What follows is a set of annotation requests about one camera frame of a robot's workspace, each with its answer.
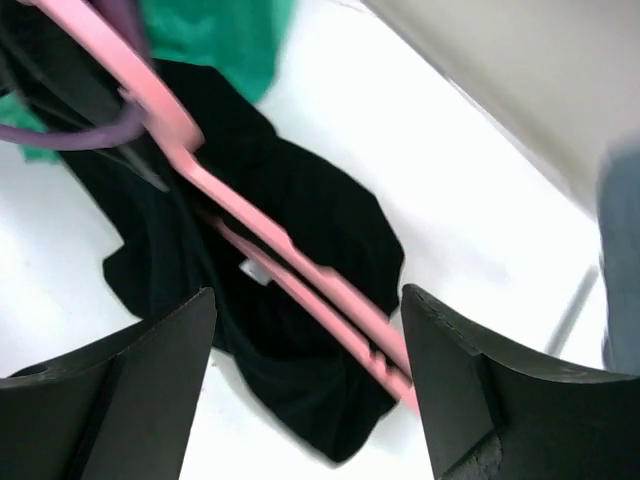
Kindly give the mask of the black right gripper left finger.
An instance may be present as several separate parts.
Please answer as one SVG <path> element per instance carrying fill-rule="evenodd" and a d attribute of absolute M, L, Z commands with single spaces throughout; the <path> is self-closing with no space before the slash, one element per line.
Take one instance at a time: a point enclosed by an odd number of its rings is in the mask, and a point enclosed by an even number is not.
<path fill-rule="evenodd" d="M 163 318 L 2 379 L 2 478 L 178 478 L 216 315 L 202 289 Z"/>

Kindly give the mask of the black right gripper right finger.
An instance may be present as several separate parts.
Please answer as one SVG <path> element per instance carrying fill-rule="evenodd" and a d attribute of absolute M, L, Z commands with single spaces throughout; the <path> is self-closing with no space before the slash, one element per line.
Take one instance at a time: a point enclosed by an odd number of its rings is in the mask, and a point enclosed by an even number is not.
<path fill-rule="evenodd" d="M 414 284 L 401 317 L 437 479 L 635 479 L 639 381 L 543 354 Z"/>

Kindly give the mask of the pink plastic hanger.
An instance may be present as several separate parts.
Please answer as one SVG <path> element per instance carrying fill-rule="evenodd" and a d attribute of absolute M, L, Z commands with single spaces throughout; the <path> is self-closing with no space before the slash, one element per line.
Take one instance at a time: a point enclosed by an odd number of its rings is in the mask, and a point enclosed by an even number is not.
<path fill-rule="evenodd" d="M 251 230 L 286 262 L 284 268 L 223 223 L 222 235 L 258 262 L 369 373 L 413 412 L 419 410 L 407 349 L 383 312 L 335 271 L 298 251 L 287 233 L 194 158 L 203 134 L 131 42 L 84 1 L 39 1 L 37 7 L 74 38 L 146 111 L 144 125 L 172 167 Z"/>

